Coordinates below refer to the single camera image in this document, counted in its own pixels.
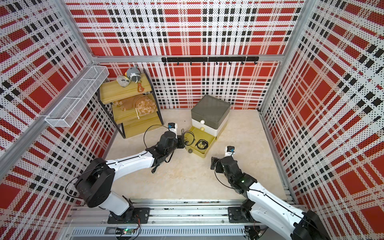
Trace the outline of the yellow bottom drawer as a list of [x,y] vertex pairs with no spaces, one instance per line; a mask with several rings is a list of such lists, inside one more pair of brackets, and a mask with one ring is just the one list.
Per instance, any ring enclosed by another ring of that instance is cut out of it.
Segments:
[[185,148],[190,154],[196,154],[201,158],[205,158],[212,148],[213,144],[219,139],[196,127],[190,127],[189,130],[183,131]]

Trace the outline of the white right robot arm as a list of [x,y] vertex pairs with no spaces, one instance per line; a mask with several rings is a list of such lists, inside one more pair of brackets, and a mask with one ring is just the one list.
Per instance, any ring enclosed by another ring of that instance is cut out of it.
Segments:
[[224,174],[230,189],[246,200],[240,209],[248,222],[259,222],[286,240],[329,240],[320,217],[313,211],[304,212],[273,195],[254,177],[243,173],[232,156],[211,158],[211,170]]

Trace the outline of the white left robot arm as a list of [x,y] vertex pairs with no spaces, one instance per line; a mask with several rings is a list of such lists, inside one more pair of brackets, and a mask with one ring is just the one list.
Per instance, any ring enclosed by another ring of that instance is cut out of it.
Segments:
[[170,162],[176,149],[184,147],[184,136],[168,130],[156,145],[139,154],[117,160],[92,160],[82,174],[68,182],[65,192],[71,198],[83,200],[89,208],[109,211],[114,222],[129,223],[138,218],[135,207],[130,199],[112,191],[113,183],[142,169],[151,169],[154,174],[160,165]]

